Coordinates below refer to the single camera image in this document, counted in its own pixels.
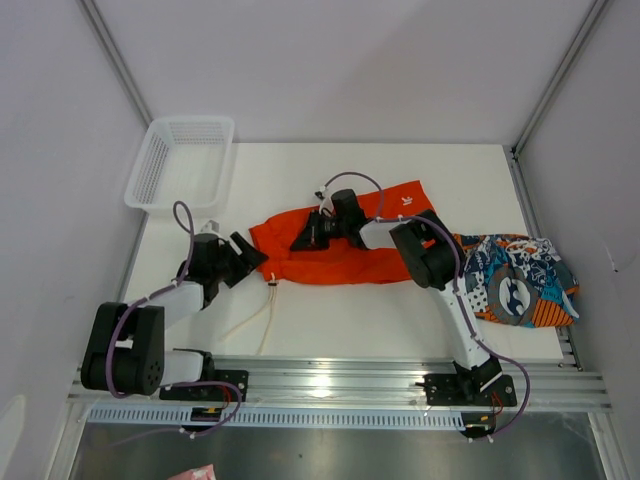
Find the patterned blue orange shorts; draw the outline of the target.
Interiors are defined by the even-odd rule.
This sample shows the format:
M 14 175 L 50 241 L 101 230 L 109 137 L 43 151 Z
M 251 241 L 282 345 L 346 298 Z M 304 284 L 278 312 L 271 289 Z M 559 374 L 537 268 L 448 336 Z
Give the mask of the patterned blue orange shorts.
M 454 236 L 464 252 L 464 293 L 476 318 L 551 328 L 576 323 L 579 282 L 547 238 Z

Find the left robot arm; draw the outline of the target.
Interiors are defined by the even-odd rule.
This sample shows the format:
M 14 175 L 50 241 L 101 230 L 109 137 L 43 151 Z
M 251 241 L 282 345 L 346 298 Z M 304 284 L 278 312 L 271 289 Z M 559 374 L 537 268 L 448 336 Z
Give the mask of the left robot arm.
M 80 368 L 82 386 L 116 398 L 182 386 L 194 399 L 209 398 L 217 387 L 211 355 L 167 350 L 165 331 L 209 307 L 222 284 L 234 287 L 267 260 L 237 232 L 229 241 L 215 233 L 193 235 L 187 258 L 168 286 L 130 304 L 98 307 Z

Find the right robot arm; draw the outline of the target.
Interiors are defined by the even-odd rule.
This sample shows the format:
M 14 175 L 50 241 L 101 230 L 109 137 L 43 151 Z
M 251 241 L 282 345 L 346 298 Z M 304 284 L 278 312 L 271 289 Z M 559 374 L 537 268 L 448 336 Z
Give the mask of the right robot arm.
M 432 402 L 442 396 L 446 405 L 469 405 L 489 396 L 502 368 L 483 345 L 464 294 L 464 253 L 437 214 L 427 209 L 394 219 L 368 216 L 351 189 L 334 193 L 331 205 L 329 213 L 316 209 L 309 214 L 290 249 L 326 250 L 333 239 L 345 239 L 361 250 L 395 248 L 410 278 L 421 288 L 437 291 L 453 353 L 453 374 L 427 376 L 423 381 L 427 399 Z

